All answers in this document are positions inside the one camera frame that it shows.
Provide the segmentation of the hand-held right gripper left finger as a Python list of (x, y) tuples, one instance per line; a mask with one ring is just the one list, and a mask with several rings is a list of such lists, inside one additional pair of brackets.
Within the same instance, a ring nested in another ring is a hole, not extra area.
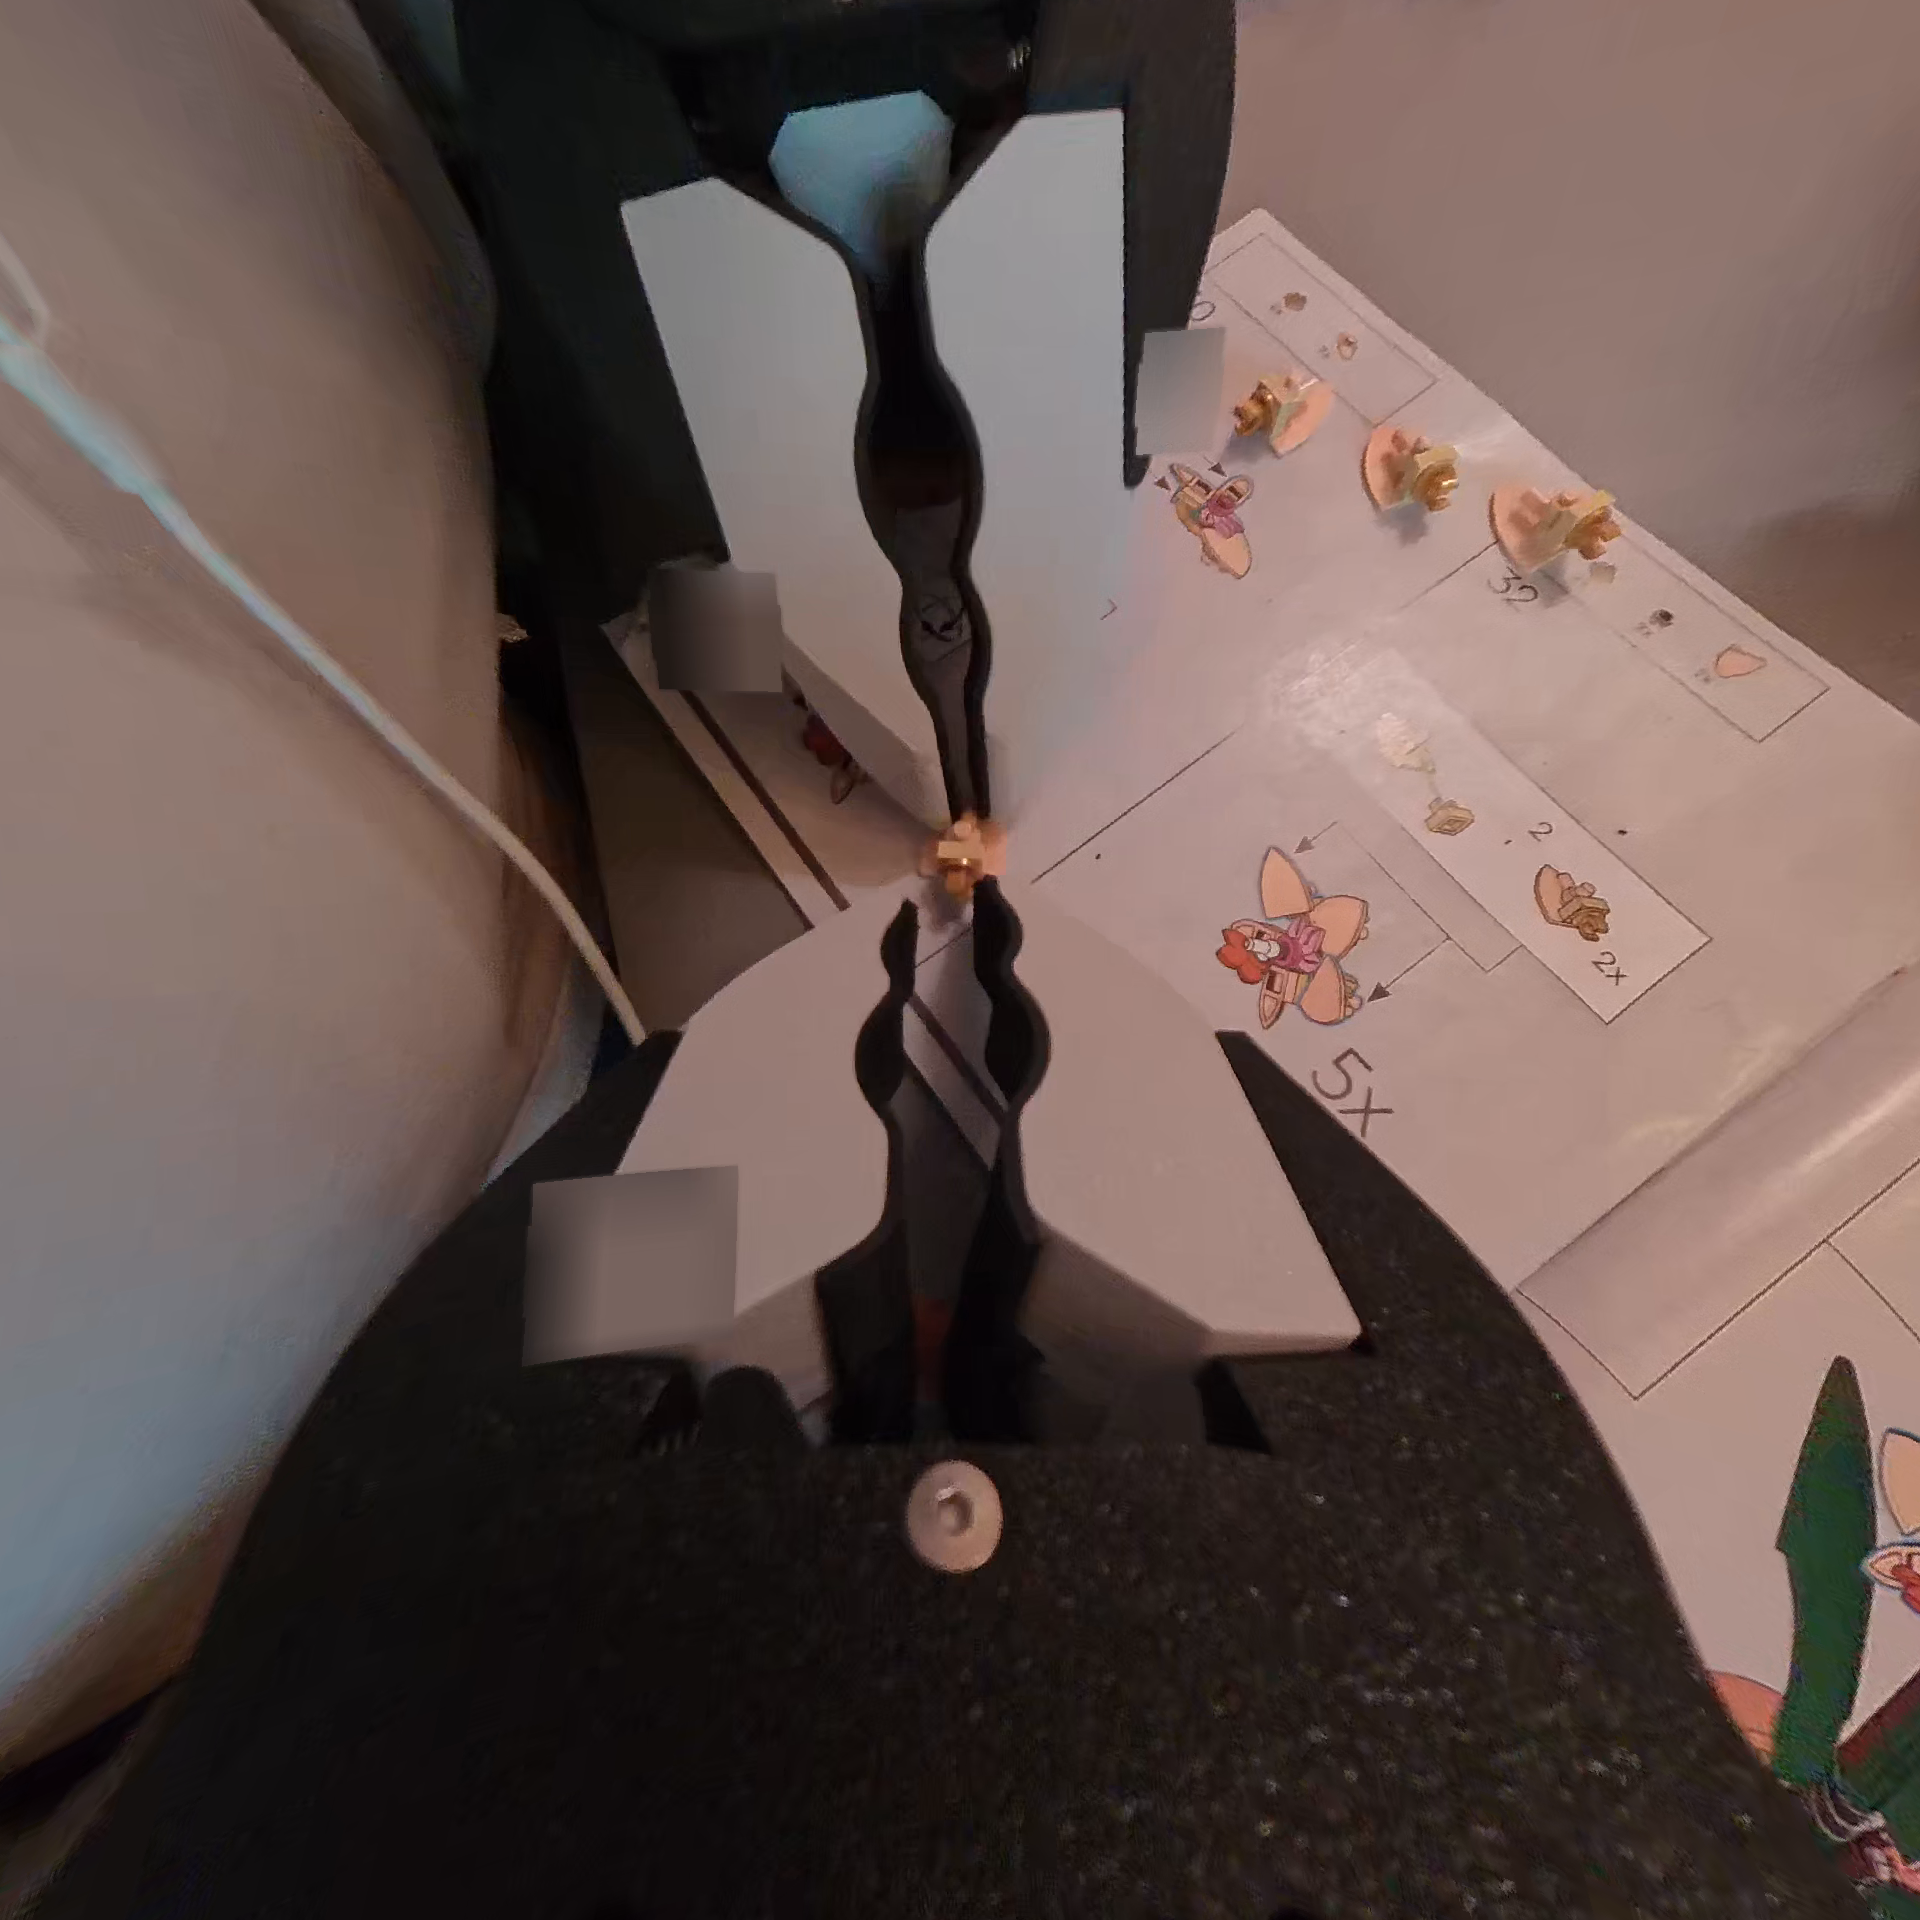
[(726, 982), (679, 1033), (622, 1169), (736, 1169), (731, 1308), (695, 1327), (708, 1369), (756, 1364), (799, 1407), (830, 1397), (815, 1276), (886, 1206), (890, 1136), (858, 1082), (858, 1033), (892, 988), (906, 896), (830, 916)]

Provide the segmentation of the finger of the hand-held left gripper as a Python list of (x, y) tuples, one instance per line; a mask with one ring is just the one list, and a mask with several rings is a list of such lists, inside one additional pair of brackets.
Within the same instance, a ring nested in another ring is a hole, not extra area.
[(864, 278), (827, 232), (723, 177), (619, 220), (726, 557), (773, 580), (786, 677), (864, 774), (944, 825), (974, 636), (958, 503), (901, 509), (875, 489)]
[(967, 576), (987, 616), (991, 813), (1090, 724), (1122, 484), (1122, 111), (1034, 111), (927, 230), (930, 340), (979, 463)]

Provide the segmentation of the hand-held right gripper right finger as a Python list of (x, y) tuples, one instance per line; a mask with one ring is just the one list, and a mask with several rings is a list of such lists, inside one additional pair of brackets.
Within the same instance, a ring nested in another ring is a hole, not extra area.
[(1340, 1353), (1359, 1319), (1216, 1030), (1047, 898), (982, 880), (1002, 1159), (1024, 1258), (1015, 1329), (1060, 1386)]

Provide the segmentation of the pink toy petal assembly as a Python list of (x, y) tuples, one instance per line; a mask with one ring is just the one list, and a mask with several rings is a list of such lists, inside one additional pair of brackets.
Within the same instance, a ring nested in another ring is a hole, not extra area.
[(1317, 434), (1332, 407), (1335, 393), (1317, 375), (1264, 375), (1235, 401), (1232, 431), (1236, 441), (1260, 441), (1276, 457), (1287, 457)]
[(1523, 583), (1567, 554), (1599, 561), (1623, 536), (1613, 494), (1595, 486), (1498, 486), (1487, 521), (1508, 570)]
[(1380, 422), (1359, 454), (1359, 482), (1378, 513), (1444, 511), (1458, 486), (1458, 448)]

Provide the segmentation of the toy brick instruction booklet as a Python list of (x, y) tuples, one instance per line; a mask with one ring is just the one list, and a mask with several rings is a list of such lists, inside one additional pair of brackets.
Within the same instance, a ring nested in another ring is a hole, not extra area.
[[(1359, 1337), (1060, 1386), (971, 908), (906, 833), (854, 1077), (878, 1229), (815, 1276), (895, 1442), (608, 1502), (668, 1743), (642, 1912), (1916, 1914), (1916, 722), (1630, 524), (1250, 212), (1090, 724), (997, 882), (1216, 1030)], [(1335, 407), (1236, 441), (1261, 377)], [(1458, 448), (1378, 513), (1380, 424)], [(634, 1173), (615, 1344), (731, 1308), (736, 1169)]]

